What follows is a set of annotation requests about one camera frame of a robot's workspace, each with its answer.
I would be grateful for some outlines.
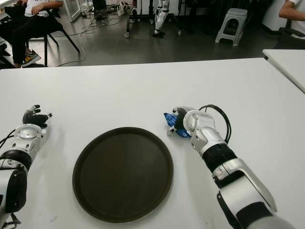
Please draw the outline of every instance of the white shirt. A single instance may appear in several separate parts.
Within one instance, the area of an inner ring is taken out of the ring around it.
[[[45,2],[49,2],[50,0],[28,0],[28,3],[27,3],[27,8],[25,8],[25,12],[24,12],[24,16],[26,17],[32,17],[33,14],[31,12],[32,8],[34,6],[37,6],[41,3],[45,3]],[[42,10],[39,12],[39,14],[37,14],[38,16],[41,16],[41,17],[48,17],[48,12],[45,11],[45,10]]]
[[[305,0],[289,0],[297,11],[305,13]],[[291,21],[291,28],[305,34],[305,21]]]

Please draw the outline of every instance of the round tray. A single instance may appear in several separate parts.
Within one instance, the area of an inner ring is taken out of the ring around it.
[[[149,131],[123,127],[90,142],[76,161],[73,189],[92,216],[113,223],[139,219],[168,193],[173,161],[166,145]]]

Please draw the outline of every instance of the white wall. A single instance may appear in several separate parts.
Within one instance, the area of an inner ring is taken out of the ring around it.
[[[284,3],[285,0],[274,0],[264,16],[263,24],[273,31],[286,25],[287,20],[278,16]]]
[[[121,2],[122,0],[106,0],[107,5],[117,4],[117,2]],[[132,4],[132,0],[123,0],[126,1],[128,4]],[[142,8],[142,14],[148,14],[148,6],[149,6],[149,0],[142,0],[143,8]],[[157,8],[158,0],[153,1],[153,7],[154,9]],[[138,0],[138,13],[140,13],[141,10],[141,0]],[[197,9],[197,15],[204,14],[205,8],[198,8]],[[189,15],[190,8],[186,8],[186,15]],[[178,0],[170,0],[170,13],[174,13],[175,15],[178,15]],[[181,7],[181,13],[180,15],[184,15],[184,4]]]
[[[170,0],[170,13],[173,13],[174,15],[178,15],[178,2],[179,0]],[[149,0],[142,0],[143,3],[143,9],[142,13],[143,14],[148,14],[148,6],[149,6]],[[158,5],[158,0],[153,0],[153,8],[156,9]],[[186,8],[186,15],[189,15],[191,8]],[[198,8],[197,9],[197,15],[202,15],[204,14],[205,8]],[[184,4],[182,4],[181,7],[181,13],[180,15],[184,15]]]

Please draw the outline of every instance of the blue plastic bag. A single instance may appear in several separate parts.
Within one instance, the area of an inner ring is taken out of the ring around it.
[[[174,114],[169,114],[169,113],[164,113],[164,117],[166,119],[166,122],[167,124],[172,127],[173,125],[175,125],[176,123],[176,119],[177,119],[177,116],[174,115]],[[177,134],[179,134],[181,137],[191,137],[186,129],[182,128],[182,129],[179,129],[176,131]]]

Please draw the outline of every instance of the plastic stool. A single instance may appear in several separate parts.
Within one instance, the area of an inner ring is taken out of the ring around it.
[[[247,19],[247,13],[248,13],[247,10],[230,8],[224,18],[223,25],[221,26],[221,29],[217,34],[215,42],[219,43],[221,38],[225,38],[225,39],[233,40],[233,46],[237,46],[243,35],[244,23]],[[238,27],[235,35],[229,35],[224,33],[224,29],[226,28],[227,24],[231,19],[236,19],[238,21]]]

